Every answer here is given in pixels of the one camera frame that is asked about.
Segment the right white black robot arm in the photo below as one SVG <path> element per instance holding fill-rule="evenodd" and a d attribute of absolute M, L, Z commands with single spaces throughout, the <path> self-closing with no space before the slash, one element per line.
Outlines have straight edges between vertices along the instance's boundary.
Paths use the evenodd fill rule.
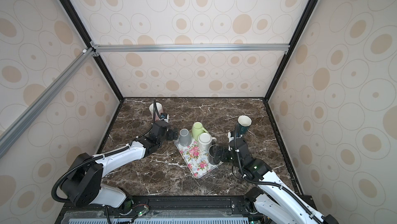
<path fill-rule="evenodd" d="M 242 179 L 257 187 L 249 191 L 246 208 L 259 212 L 276 224 L 337 224 L 332 216 L 324 216 L 290 190 L 263 160 L 254 158 L 245 137 L 235 130 L 228 133 L 228 146 L 212 145 L 209 155 L 212 162 L 233 164 Z"/>

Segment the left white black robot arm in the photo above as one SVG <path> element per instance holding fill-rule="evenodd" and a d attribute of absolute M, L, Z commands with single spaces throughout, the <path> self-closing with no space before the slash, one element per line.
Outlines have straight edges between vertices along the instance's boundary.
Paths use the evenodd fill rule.
<path fill-rule="evenodd" d="M 152 106 L 151 128 L 121 148 L 95 156 L 78 155 L 69 170 L 54 183 L 52 199 L 70 202 L 75 207 L 98 204 L 116 208 L 123 215 L 129 213 L 134 208 L 132 197 L 123 189 L 104 184 L 102 179 L 128 163 L 149 157 L 165 141 L 177 139 L 178 130 L 171 129 L 168 115 L 158 110 L 156 101 Z"/>

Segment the pink ceramic mug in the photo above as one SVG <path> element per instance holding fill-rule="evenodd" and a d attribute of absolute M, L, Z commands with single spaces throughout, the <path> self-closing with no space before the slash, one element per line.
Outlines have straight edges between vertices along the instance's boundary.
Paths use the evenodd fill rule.
<path fill-rule="evenodd" d="M 155 116 L 155 120 L 160 120 L 161 119 L 161 114 L 163 113 L 163 107 L 160 103 L 156 102 L 155 104 L 152 103 L 149 107 L 149 110 L 152 115 Z"/>

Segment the dark green ceramic mug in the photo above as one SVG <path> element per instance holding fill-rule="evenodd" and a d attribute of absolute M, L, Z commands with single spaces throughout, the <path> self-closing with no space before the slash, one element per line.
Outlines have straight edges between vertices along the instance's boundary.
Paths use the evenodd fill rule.
<path fill-rule="evenodd" d="M 248 117 L 247 115 L 241 115 L 238 118 L 237 122 L 238 122 L 238 125 L 237 125 L 238 134 L 240 136 L 246 134 L 252 124 L 251 118 Z"/>

